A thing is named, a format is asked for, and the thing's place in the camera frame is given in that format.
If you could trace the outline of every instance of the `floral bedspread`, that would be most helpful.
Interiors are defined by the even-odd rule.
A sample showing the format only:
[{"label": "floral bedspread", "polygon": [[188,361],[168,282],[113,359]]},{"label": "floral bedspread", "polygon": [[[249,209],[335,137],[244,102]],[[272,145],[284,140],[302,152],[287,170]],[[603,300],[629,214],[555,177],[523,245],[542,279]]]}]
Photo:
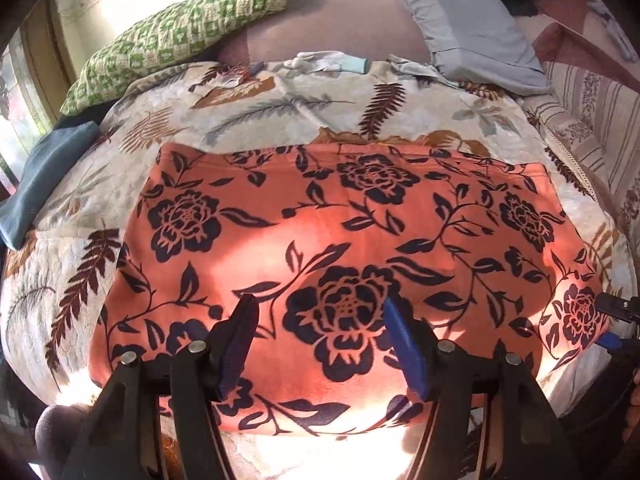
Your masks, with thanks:
[{"label": "floral bedspread", "polygon": [[[273,151],[265,148],[311,142],[414,142],[509,164],[541,162],[585,241],[584,256],[603,290],[636,294],[626,238],[596,202],[584,173],[553,135],[541,136],[500,89],[448,88],[398,75],[386,62],[374,62],[367,75],[301,74],[269,64],[232,89],[214,86],[223,70],[216,63],[182,65],[133,83],[105,118],[95,145],[36,218],[25,246],[8,255],[0,300],[4,352],[21,380],[45,402],[88,402],[99,392],[87,371],[90,341],[114,280],[124,228],[143,208],[145,196],[138,197],[159,147],[169,141],[231,154],[255,187],[262,185],[260,165]],[[296,164],[315,171],[302,155]],[[584,303],[578,294],[566,300],[560,318]],[[592,306],[580,312],[580,323],[570,327],[576,341],[592,329],[593,317]],[[566,328],[562,319],[558,323],[559,331]],[[512,328],[536,336],[526,324]],[[158,334],[151,331],[151,336]],[[551,336],[544,344],[555,341]],[[556,412],[563,412],[594,378],[596,370],[579,377],[575,371],[591,350],[538,377],[550,397],[562,378],[577,381],[554,405]],[[402,410],[396,413],[401,417]]]}]

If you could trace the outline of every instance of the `green patterned pillow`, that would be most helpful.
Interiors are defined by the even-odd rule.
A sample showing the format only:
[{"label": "green patterned pillow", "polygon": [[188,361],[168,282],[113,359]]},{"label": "green patterned pillow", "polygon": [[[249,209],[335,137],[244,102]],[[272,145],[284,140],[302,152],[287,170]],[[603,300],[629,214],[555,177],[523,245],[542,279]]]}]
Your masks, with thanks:
[{"label": "green patterned pillow", "polygon": [[186,0],[173,4],[93,54],[60,111],[78,115],[121,97],[129,84],[202,52],[245,23],[284,10],[287,0]]}]

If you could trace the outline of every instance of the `orange floral blanket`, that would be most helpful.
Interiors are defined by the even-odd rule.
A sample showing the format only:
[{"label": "orange floral blanket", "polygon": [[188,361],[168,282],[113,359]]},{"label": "orange floral blanket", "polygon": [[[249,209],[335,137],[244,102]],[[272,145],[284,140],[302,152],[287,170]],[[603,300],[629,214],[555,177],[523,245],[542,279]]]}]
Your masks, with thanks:
[{"label": "orange floral blanket", "polygon": [[542,164],[416,145],[213,155],[162,146],[130,217],[90,351],[104,384],[168,360],[241,294],[260,325],[227,431],[353,434],[417,422],[382,321],[399,295],[472,354],[545,376],[606,328],[602,286]]}]

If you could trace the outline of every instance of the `blue towel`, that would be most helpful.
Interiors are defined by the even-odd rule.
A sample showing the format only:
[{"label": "blue towel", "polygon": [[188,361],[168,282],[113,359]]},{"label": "blue towel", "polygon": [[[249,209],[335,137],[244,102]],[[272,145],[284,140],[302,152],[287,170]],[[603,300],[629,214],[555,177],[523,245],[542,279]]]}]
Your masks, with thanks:
[{"label": "blue towel", "polygon": [[10,249],[22,247],[24,235],[62,178],[100,134],[95,123],[53,130],[35,145],[24,165],[20,186],[0,204],[0,237]]}]

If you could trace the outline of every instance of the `metal rivet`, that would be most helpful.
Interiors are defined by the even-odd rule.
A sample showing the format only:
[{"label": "metal rivet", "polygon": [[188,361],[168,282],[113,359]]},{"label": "metal rivet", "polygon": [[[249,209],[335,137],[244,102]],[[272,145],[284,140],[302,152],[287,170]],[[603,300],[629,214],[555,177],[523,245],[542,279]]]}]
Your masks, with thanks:
[{"label": "metal rivet", "polygon": [[445,354],[450,354],[456,349],[456,344],[449,339],[441,339],[438,341],[438,350]]},{"label": "metal rivet", "polygon": [[200,339],[197,341],[191,341],[191,343],[189,343],[189,352],[192,354],[199,354],[200,352],[203,352],[206,347],[207,344]]},{"label": "metal rivet", "polygon": [[122,356],[120,357],[120,362],[124,365],[129,366],[135,363],[137,358],[138,354],[129,350],[128,352],[124,352],[124,354],[122,354]]},{"label": "metal rivet", "polygon": [[513,366],[518,366],[522,362],[520,356],[518,354],[514,354],[513,352],[509,352],[507,355],[505,355],[504,360]]}]

